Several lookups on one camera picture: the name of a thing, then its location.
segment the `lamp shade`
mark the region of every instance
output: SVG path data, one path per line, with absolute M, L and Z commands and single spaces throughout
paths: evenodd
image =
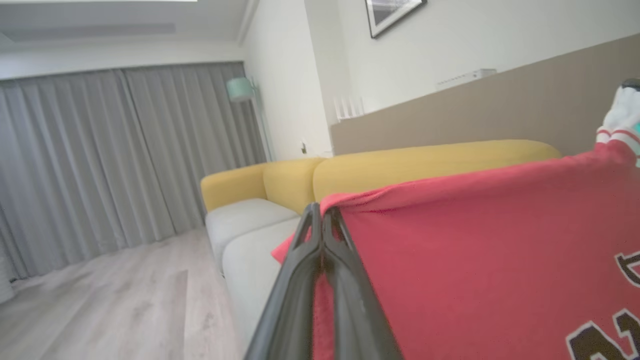
M 227 93 L 232 102 L 247 101 L 253 98 L 253 85 L 247 78 L 235 78 L 227 81 Z

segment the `picture frame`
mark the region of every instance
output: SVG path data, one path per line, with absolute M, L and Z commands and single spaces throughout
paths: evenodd
M 378 38 L 426 3 L 427 0 L 365 0 L 371 38 Z

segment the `red shirt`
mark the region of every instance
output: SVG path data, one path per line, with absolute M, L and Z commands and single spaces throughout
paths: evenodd
M 560 160 L 332 195 L 321 208 L 340 208 L 407 360 L 635 359 L 636 161 L 611 140 Z M 314 359 L 333 359 L 332 311 L 321 279 Z

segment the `seat cushion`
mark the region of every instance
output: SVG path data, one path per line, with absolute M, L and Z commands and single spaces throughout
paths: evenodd
M 205 223 L 213 248 L 216 266 L 222 269 L 222 254 L 231 240 L 242 234 L 297 218 L 293 210 L 264 199 L 249 199 L 214 209 Z
M 280 271 L 271 251 L 295 232 L 298 222 L 295 218 L 252 231 L 227 246 L 223 266 L 243 352 Z

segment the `wooden floor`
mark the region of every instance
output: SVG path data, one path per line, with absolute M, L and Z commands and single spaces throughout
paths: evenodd
M 238 359 L 203 229 L 14 284 L 0 359 Z

